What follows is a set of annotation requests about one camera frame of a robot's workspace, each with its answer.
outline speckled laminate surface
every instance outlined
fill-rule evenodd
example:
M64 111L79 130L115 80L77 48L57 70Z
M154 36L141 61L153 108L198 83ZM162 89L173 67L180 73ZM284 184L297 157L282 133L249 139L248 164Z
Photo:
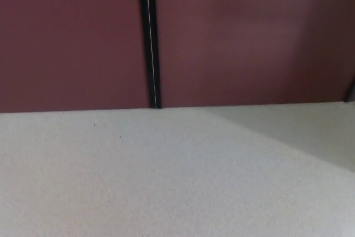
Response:
M355 105L0 114L0 236L355 236Z

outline black metal strip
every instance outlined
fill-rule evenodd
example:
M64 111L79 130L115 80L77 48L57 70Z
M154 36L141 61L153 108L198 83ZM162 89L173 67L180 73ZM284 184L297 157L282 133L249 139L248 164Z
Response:
M355 79L345 95L344 102L355 102Z
M151 108L161 108L158 27L155 0L140 0Z

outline maroon fabric panel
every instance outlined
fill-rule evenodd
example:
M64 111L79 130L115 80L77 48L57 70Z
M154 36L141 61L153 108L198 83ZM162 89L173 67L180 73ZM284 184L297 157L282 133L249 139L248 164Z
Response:
M340 101L354 0L157 0L163 105Z
M148 107L139 0L0 6L0 112Z

